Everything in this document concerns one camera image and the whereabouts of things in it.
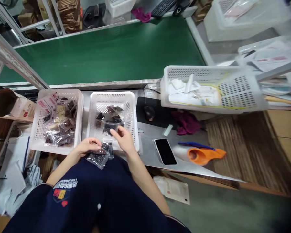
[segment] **green conveyor belt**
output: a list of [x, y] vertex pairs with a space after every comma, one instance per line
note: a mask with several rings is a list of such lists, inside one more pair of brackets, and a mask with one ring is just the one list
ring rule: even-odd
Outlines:
[[[17, 48], [48, 85], [161, 78], [168, 65], [204, 65], [183, 18], [132, 23]], [[24, 82], [5, 67], [0, 83]]]

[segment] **plastic crate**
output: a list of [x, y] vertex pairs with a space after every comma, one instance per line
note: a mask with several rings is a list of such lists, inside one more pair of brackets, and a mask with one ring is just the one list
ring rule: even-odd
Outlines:
[[[194, 74], [194, 81], [218, 88], [222, 106], [197, 106], [171, 103], [168, 84], [171, 79], [187, 81]], [[167, 66], [161, 80], [161, 105], [217, 114], [240, 114], [263, 111], [267, 102], [250, 67], [247, 66]]]
[[6, 150], [7, 150], [7, 146], [9, 144], [9, 139], [10, 138], [16, 138], [19, 136], [19, 129], [17, 127], [17, 121], [13, 121], [10, 127], [10, 130], [7, 134], [6, 139], [4, 140], [3, 146], [1, 148], [0, 151], [0, 166], [3, 165], [3, 161], [5, 158], [5, 154], [6, 154]]
[[60, 97], [66, 97], [68, 100], [75, 100], [78, 104], [77, 119], [74, 135], [74, 146], [60, 146], [45, 145], [44, 133], [44, 120], [47, 113], [43, 111], [39, 105], [36, 106], [35, 116], [32, 123], [32, 131], [30, 135], [29, 147], [32, 150], [44, 151], [55, 154], [68, 155], [70, 151], [81, 142], [81, 130], [82, 130], [82, 116], [84, 97], [79, 89], [58, 89], [58, 90], [41, 90], [38, 94], [38, 100], [57, 92]]
[[[102, 129], [95, 124], [96, 116], [98, 112], [107, 113], [107, 107], [110, 105], [123, 109], [124, 126], [131, 132], [136, 151], [139, 151], [136, 100], [132, 92], [93, 92], [90, 100], [87, 137], [96, 137], [102, 140]], [[115, 138], [110, 136], [110, 139], [114, 140], [113, 149], [121, 150]]]
[[[11, 124], [9, 133], [7, 134], [7, 137], [3, 143], [2, 149], [0, 151], [0, 166], [3, 165], [6, 150], [7, 150], [7, 147], [9, 145], [9, 139], [19, 137], [20, 132], [19, 132], [19, 129], [17, 127], [17, 124], [19, 124], [19, 123], [20, 122], [18, 122], [18, 121], [13, 121]], [[37, 153], [38, 152], [34, 151], [34, 150], [28, 151], [28, 153], [26, 155], [26, 166], [25, 166], [26, 168], [30, 167], [33, 164], [34, 158], [37, 156]]]
[[130, 12], [135, 5], [136, 0], [106, 0], [106, 7], [112, 18]]
[[282, 0], [260, 0], [251, 10], [228, 23], [224, 13], [235, 0], [214, 0], [204, 24], [208, 41], [248, 39], [276, 24], [291, 19], [291, 11]]

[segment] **hand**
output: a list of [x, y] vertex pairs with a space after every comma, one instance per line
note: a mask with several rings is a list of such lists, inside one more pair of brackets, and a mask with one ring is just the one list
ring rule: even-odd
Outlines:
[[98, 150], [100, 148], [101, 142], [97, 138], [86, 138], [77, 145], [69, 155], [83, 157], [89, 150]]
[[118, 132], [116, 132], [113, 129], [110, 129], [110, 133], [119, 142], [120, 148], [127, 154], [136, 152], [132, 134], [123, 126], [118, 126], [117, 130]]

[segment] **concrete floor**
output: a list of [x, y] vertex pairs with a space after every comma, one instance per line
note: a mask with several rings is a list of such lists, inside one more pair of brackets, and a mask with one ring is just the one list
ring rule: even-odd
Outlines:
[[191, 205], [167, 199], [172, 216], [197, 232], [288, 232], [291, 199], [230, 190], [176, 176], [189, 185]]

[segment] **smartphone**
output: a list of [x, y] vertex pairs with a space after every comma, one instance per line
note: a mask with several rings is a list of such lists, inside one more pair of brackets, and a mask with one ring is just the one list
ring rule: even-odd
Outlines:
[[177, 164], [177, 161], [167, 139], [155, 139], [153, 141], [164, 165]]

